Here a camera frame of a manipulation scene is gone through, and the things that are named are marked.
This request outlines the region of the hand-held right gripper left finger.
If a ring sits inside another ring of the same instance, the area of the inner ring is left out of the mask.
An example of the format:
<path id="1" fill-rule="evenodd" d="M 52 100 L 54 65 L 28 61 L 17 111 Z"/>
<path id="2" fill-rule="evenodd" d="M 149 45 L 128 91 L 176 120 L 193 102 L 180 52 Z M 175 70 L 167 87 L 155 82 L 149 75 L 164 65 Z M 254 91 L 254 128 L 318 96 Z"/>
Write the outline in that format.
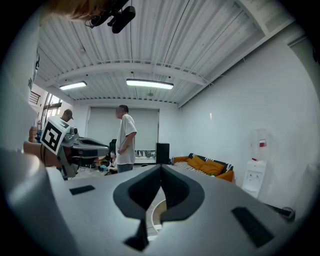
<path id="1" fill-rule="evenodd" d="M 57 175 L 57 206 L 71 238 L 63 239 L 68 256 L 160 256 L 160 239 L 148 242 L 146 210 L 128 193 L 119 193 L 123 183 L 136 183 L 160 166 L 146 166 L 104 177 L 64 181 Z M 73 251 L 67 252 L 67 246 Z"/>

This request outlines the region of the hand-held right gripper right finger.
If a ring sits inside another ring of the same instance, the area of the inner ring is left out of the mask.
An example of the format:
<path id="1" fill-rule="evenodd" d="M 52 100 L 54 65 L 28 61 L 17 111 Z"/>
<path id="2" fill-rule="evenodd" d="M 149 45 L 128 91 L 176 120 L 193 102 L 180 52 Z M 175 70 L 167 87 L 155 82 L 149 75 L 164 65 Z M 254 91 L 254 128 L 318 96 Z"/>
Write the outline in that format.
<path id="1" fill-rule="evenodd" d="M 188 184 L 185 200 L 172 209 L 149 246 L 152 256 L 273 256 L 292 237 L 293 225 L 236 185 L 163 165 Z"/>

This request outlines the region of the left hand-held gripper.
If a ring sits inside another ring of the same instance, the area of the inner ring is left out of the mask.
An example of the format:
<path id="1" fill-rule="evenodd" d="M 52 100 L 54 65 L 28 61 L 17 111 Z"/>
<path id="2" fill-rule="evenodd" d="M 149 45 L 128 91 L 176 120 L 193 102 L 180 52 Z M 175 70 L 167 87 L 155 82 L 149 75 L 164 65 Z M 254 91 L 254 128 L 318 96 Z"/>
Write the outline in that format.
<path id="1" fill-rule="evenodd" d="M 40 142 L 57 157 L 64 178 L 73 178 L 77 174 L 74 165 L 68 161 L 65 148 L 74 148 L 72 158 L 96 159 L 109 153 L 107 145 L 95 139 L 79 137 L 77 128 L 71 127 L 58 116 L 47 119 Z"/>

